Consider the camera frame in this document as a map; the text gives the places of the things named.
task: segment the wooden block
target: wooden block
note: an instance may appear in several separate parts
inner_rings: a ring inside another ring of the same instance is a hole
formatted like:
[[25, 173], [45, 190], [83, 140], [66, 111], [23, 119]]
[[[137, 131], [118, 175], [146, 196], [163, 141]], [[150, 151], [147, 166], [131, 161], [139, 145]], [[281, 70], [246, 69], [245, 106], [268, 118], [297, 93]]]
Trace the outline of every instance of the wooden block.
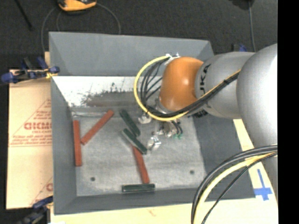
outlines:
[[113, 115], [114, 112], [112, 110], [108, 110], [107, 113], [104, 114], [104, 116], [84, 135], [81, 139], [81, 143], [85, 145]]
[[73, 130], [74, 130], [75, 165], [78, 167], [78, 166], [82, 166], [79, 120], [73, 121]]
[[146, 167], [145, 167], [143, 156], [136, 147], [134, 147], [133, 145], [131, 145], [131, 146], [132, 146], [132, 149], [133, 149], [133, 152], [134, 152], [135, 160], [136, 160], [136, 163], [137, 163], [137, 166], [138, 166], [138, 170], [139, 170], [139, 173], [140, 173], [142, 183], [143, 184], [149, 183], [150, 178], [149, 178], [148, 171], [146, 170]]

